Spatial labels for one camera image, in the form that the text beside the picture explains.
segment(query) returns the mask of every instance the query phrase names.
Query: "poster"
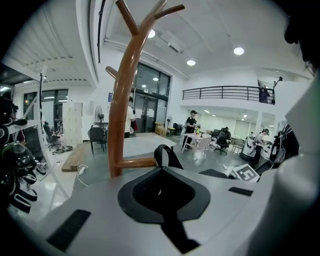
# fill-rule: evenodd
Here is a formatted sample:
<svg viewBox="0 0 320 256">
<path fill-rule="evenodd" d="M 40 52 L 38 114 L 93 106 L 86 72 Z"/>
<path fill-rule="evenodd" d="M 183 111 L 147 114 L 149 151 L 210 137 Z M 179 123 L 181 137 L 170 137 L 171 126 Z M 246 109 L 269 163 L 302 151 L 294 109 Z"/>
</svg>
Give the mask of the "poster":
<svg viewBox="0 0 320 256">
<path fill-rule="evenodd" d="M 111 102 L 111 100 L 112 100 L 112 92 L 109 92 L 108 102 Z"/>
</svg>

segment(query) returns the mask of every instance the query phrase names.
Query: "black metal railing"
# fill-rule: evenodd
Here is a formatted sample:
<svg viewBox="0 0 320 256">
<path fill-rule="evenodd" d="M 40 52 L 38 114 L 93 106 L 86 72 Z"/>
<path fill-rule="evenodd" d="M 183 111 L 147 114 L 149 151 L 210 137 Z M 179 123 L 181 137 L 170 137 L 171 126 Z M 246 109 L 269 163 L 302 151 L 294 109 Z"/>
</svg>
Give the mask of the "black metal railing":
<svg viewBox="0 0 320 256">
<path fill-rule="evenodd" d="M 275 104 L 275 91 L 254 86 L 212 86 L 183 90 L 183 100 L 194 99 L 237 99 Z"/>
</svg>

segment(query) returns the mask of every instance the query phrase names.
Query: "doorway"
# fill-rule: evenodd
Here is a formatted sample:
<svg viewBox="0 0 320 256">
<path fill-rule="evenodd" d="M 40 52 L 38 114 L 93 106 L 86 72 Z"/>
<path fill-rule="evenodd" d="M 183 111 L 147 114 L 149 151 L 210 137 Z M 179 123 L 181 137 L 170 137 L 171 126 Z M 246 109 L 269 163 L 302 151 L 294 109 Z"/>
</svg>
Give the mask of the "doorway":
<svg viewBox="0 0 320 256">
<path fill-rule="evenodd" d="M 156 119 L 157 98 L 136 92 L 133 108 L 135 109 L 136 132 L 152 133 Z"/>
</svg>

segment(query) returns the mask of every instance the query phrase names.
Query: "cardboard box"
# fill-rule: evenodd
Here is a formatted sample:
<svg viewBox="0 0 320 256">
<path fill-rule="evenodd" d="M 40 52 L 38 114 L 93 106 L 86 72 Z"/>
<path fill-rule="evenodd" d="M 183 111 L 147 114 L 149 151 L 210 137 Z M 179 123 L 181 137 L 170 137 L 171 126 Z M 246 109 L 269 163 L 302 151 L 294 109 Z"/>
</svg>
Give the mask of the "cardboard box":
<svg viewBox="0 0 320 256">
<path fill-rule="evenodd" d="M 159 134 L 160 136 L 162 136 L 163 135 L 163 133 L 164 133 L 164 123 L 163 122 L 155 122 L 155 130 L 154 130 L 154 132 L 156 133 L 156 134 Z"/>
</svg>

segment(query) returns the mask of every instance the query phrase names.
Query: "white tablecloth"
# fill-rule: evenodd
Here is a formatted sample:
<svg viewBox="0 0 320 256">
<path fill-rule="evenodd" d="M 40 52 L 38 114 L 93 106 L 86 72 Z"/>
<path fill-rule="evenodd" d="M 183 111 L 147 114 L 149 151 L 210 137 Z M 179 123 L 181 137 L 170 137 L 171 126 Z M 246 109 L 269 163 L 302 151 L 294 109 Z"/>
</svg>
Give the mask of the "white tablecloth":
<svg viewBox="0 0 320 256">
<path fill-rule="evenodd" d="M 177 143 L 159 135 L 125 138 L 123 157 L 126 158 L 154 152 L 161 144 L 165 144 L 170 148 L 177 145 Z"/>
</svg>

